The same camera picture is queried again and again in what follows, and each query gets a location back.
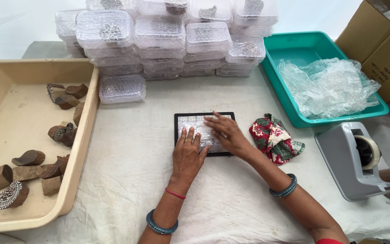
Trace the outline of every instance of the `green and red fabric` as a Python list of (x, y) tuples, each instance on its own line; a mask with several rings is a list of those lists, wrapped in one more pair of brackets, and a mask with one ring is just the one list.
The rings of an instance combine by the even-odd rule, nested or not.
[(305, 144), (291, 139), (282, 121), (271, 114), (257, 119), (249, 132), (259, 150), (276, 165), (287, 163), (305, 150)]

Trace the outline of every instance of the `red sleeve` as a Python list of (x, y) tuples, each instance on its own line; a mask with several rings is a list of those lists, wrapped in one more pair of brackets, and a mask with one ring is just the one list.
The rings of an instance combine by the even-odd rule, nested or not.
[(332, 239), (320, 239), (319, 241), (317, 241), (316, 244), (343, 244), (343, 243)]

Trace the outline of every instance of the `black frame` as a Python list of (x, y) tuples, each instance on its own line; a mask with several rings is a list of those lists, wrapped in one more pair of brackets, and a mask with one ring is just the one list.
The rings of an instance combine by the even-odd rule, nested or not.
[[(232, 120), (236, 120), (234, 117), (233, 112), (224, 112), (220, 113), (222, 115), (230, 115)], [(177, 144), (177, 139), (179, 138), (179, 117), (184, 117), (184, 116), (204, 116), (204, 115), (213, 115), (213, 113), (176, 113), (174, 114), (174, 146)], [(233, 156), (230, 152), (226, 153), (208, 153), (207, 157), (219, 157), (219, 156)]]

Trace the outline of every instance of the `hand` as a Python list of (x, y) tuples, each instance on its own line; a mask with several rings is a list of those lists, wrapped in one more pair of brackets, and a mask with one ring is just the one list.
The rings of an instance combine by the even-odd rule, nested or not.
[(179, 191), (181, 195), (186, 195), (192, 181), (195, 179), (207, 156), (210, 146), (207, 146), (199, 153), (199, 142), (201, 135), (196, 134), (194, 139), (195, 129), (189, 129), (186, 137), (186, 129), (181, 130), (181, 137), (177, 140), (176, 148), (172, 154), (172, 175), (169, 180), (168, 189), (170, 191)]
[(256, 148), (243, 136), (243, 133), (234, 120), (226, 118), (216, 111), (213, 111), (213, 115), (217, 119), (211, 116), (204, 116), (204, 124), (213, 129), (211, 133), (219, 139), (225, 149), (231, 154), (247, 160)]

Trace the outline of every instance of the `cardboard box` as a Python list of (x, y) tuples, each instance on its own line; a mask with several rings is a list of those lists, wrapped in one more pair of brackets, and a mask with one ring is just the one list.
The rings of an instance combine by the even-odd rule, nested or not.
[[(384, 2), (390, 9), (390, 0)], [(390, 20), (364, 0), (336, 44), (348, 58), (359, 61), (362, 71), (382, 87), (378, 94), (390, 103)]]

